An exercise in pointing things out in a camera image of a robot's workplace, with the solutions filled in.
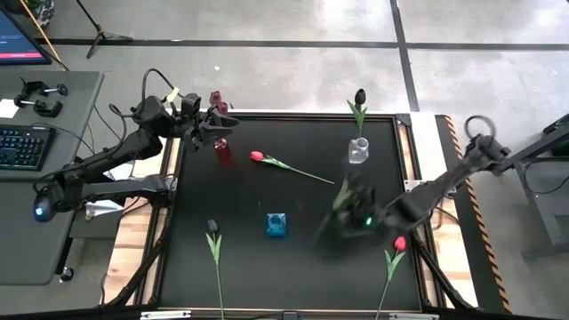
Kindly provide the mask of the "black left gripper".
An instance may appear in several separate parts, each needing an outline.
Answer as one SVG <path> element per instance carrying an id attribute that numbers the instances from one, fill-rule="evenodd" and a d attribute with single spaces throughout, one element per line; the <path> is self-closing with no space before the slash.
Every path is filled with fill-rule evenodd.
<path id="1" fill-rule="evenodd" d="M 197 152 L 200 148 L 227 137 L 232 133 L 230 127 L 237 126 L 239 120 L 221 113 L 219 110 L 209 112 L 210 124 L 206 113 L 198 112 L 195 116 L 182 118 L 183 134 L 181 139 L 188 152 Z"/>

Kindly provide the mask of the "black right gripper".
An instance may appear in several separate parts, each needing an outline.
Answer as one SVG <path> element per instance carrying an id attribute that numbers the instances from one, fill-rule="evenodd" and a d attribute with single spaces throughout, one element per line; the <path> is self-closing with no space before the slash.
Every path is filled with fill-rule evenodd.
<path id="1" fill-rule="evenodd" d="M 373 187 L 356 186 L 356 196 L 350 211 L 349 228 L 343 237 L 370 235 L 385 220 L 385 211 L 376 202 L 376 190 Z"/>

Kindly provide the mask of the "bright red artificial tulip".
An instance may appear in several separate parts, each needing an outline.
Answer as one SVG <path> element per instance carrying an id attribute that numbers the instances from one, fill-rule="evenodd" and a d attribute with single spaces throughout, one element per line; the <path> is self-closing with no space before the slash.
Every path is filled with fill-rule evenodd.
<path id="1" fill-rule="evenodd" d="M 406 250 L 405 238 L 403 236 L 398 236 L 393 243 L 393 248 L 395 251 L 392 254 L 390 254 L 387 250 L 384 251 L 385 263 L 386 263 L 386 281 L 381 292 L 381 298 L 374 320 L 379 319 L 383 302 L 385 300 L 391 279 L 397 270 L 399 262 L 405 256 L 405 250 Z"/>
<path id="2" fill-rule="evenodd" d="M 250 158 L 251 158 L 253 161 L 258 162 L 258 163 L 272 164 L 272 165 L 277 166 L 277 167 L 279 167 L 279 168 L 281 168 L 281 169 L 288 170 L 288 171 L 292 171 L 292 172 L 297 172 L 298 174 L 301 174 L 301 175 L 310 177 L 310 178 L 312 178 L 312 179 L 320 180 L 320 181 L 322 181 L 322 182 L 325 182 L 325 183 L 328 183 L 328 184 L 332 184 L 332 185 L 333 185 L 333 182 L 330 181 L 330 180 L 326 180 L 326 179 L 320 178 L 320 177 L 318 177 L 318 176 L 316 176 L 316 175 L 313 175 L 313 174 L 310 174 L 310 173 L 301 171 L 301 170 L 299 170 L 299 169 L 293 168 L 293 167 L 289 166 L 288 164 L 285 164 L 285 163 L 283 163 L 283 162 L 281 162 L 281 161 L 275 159 L 275 158 L 272 157 L 272 156 L 265 155 L 265 154 L 261 153 L 260 151 L 252 151 L 252 152 L 250 153 Z"/>

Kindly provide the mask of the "black artificial tulip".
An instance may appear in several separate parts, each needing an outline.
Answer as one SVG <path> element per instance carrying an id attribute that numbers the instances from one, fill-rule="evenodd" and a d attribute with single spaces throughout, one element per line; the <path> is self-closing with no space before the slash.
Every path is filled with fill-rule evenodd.
<path id="1" fill-rule="evenodd" d="M 215 272 L 217 279 L 217 290 L 220 304 L 220 317 L 221 320 L 225 320 L 224 306 L 223 306 L 223 292 L 221 284 L 221 274 L 220 274 L 220 251 L 221 251 L 221 241 L 222 235 L 220 234 L 219 225 L 215 220 L 208 220 L 206 222 L 206 239 L 212 253 L 212 257 L 215 264 Z"/>
<path id="2" fill-rule="evenodd" d="M 359 138 L 362 137 L 365 115 L 367 112 L 367 107 L 365 106 L 365 102 L 366 102 L 366 93 L 364 89 L 357 90 L 354 97 L 354 101 L 347 100 L 349 108 L 357 123 Z"/>

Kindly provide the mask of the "red glass vase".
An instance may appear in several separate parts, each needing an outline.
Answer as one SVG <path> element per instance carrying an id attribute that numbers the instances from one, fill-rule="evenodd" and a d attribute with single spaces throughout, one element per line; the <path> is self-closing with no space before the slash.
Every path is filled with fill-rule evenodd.
<path id="1" fill-rule="evenodd" d="M 215 141 L 213 147 L 218 159 L 223 165 L 233 164 L 232 152 L 226 138 L 221 138 Z"/>

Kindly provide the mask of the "blue cut glass vase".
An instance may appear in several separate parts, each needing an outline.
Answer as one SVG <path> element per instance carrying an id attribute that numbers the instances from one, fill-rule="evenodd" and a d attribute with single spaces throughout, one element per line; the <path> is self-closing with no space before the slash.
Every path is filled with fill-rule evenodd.
<path id="1" fill-rule="evenodd" d="M 268 213 L 266 219 L 266 234 L 270 237 L 283 237 L 287 233 L 285 213 Z"/>

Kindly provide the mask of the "folded white paper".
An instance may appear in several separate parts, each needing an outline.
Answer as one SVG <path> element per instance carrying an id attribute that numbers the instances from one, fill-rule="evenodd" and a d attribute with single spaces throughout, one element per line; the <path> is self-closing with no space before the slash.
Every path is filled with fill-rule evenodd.
<path id="1" fill-rule="evenodd" d="M 85 219 L 92 220 L 99 215 L 121 212 L 123 209 L 122 205 L 110 200 L 100 200 L 94 203 L 88 202 L 85 206 Z"/>

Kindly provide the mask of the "large grey desk top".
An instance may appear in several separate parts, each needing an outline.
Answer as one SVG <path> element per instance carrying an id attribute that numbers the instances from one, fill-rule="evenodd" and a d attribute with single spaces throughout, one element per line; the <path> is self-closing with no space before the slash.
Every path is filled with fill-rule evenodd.
<path id="1" fill-rule="evenodd" d="M 103 79 L 104 75 L 93 71 L 0 70 L 0 100 L 15 98 L 21 92 L 24 82 L 42 81 L 51 88 L 58 84 L 65 84 L 68 87 L 67 96 L 54 92 L 47 97 L 38 95 L 33 97 L 34 100 L 42 100 L 49 106 L 60 101 L 63 107 L 55 118 L 41 117 L 30 106 L 19 109 L 11 118 L 0 117 L 0 125 L 25 126 L 42 123 L 57 128 L 41 171 L 0 169 L 0 181 L 35 180 L 48 172 L 61 169 L 64 164 L 74 160 L 79 149 L 79 139 L 83 137 Z"/>

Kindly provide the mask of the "black screw clamp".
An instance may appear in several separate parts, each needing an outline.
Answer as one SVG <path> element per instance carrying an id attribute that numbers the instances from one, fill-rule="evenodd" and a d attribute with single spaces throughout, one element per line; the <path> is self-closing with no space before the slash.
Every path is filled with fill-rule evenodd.
<path id="1" fill-rule="evenodd" d="M 14 104 L 19 108 L 24 108 L 26 106 L 32 106 L 34 112 L 41 117 L 55 118 L 59 115 L 63 108 L 63 104 L 57 100 L 52 107 L 49 107 L 46 102 L 41 100 L 28 101 L 22 95 L 17 95 L 14 100 Z"/>
<path id="2" fill-rule="evenodd" d="M 38 93 L 42 96 L 47 97 L 50 93 L 58 93 L 62 96 L 68 96 L 68 87 L 65 84 L 57 84 L 54 88 L 50 88 L 47 84 L 43 81 L 25 81 L 21 78 L 22 81 L 22 89 L 20 94 L 24 98 L 29 98 L 32 94 Z"/>

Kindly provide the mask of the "black computer mouse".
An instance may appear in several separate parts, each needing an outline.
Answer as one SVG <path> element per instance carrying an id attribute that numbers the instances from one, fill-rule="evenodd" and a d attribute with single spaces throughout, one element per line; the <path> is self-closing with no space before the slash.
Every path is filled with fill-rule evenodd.
<path id="1" fill-rule="evenodd" d="M 37 195 L 34 201 L 34 218 L 38 222 L 48 222 L 57 213 L 47 196 Z"/>

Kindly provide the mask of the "backlit black keyboard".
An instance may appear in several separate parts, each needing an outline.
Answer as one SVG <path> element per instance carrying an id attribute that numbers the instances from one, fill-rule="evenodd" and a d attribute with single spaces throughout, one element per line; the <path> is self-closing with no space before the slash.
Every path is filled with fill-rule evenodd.
<path id="1" fill-rule="evenodd" d="M 50 127 L 0 124 L 0 170 L 40 172 L 54 137 Z"/>

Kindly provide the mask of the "yellow stick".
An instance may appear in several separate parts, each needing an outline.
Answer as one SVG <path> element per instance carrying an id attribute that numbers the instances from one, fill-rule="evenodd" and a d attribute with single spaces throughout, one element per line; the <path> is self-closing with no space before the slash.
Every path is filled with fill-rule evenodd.
<path id="1" fill-rule="evenodd" d="M 34 23 L 37 31 L 41 34 L 42 39 L 44 40 L 44 42 L 48 45 L 49 50 L 47 51 L 47 54 L 53 59 L 53 60 L 59 60 L 60 57 L 58 55 L 58 53 L 56 52 L 56 50 L 53 48 L 52 42 L 49 39 L 49 37 L 45 34 L 44 32 L 44 28 L 42 27 L 42 25 L 37 21 L 34 12 L 29 8 L 28 3 L 29 0 L 19 0 L 20 4 L 22 6 L 22 8 L 25 10 L 25 12 L 27 13 L 27 15 L 29 16 L 29 18 L 31 19 L 31 21 Z"/>

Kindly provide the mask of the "patterned plant pot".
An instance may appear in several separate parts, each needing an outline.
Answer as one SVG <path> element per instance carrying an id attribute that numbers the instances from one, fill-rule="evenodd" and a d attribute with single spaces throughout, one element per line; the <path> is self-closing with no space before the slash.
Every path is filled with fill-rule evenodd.
<path id="1" fill-rule="evenodd" d="M 41 28 L 47 28 L 55 13 L 54 0 L 26 0 L 29 10 Z"/>

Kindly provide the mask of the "small white card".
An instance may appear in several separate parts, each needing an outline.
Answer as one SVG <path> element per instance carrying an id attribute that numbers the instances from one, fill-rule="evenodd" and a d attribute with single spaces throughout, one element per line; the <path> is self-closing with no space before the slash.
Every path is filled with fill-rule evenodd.
<path id="1" fill-rule="evenodd" d="M 15 105 L 14 100 L 0 100 L 0 118 L 13 119 L 19 109 L 20 108 Z"/>

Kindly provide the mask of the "black computer monitor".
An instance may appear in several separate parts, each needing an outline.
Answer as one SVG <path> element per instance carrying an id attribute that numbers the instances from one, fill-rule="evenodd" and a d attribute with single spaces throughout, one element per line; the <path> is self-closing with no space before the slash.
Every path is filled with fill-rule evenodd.
<path id="1" fill-rule="evenodd" d="M 51 64 L 47 52 L 0 7 L 0 66 Z"/>

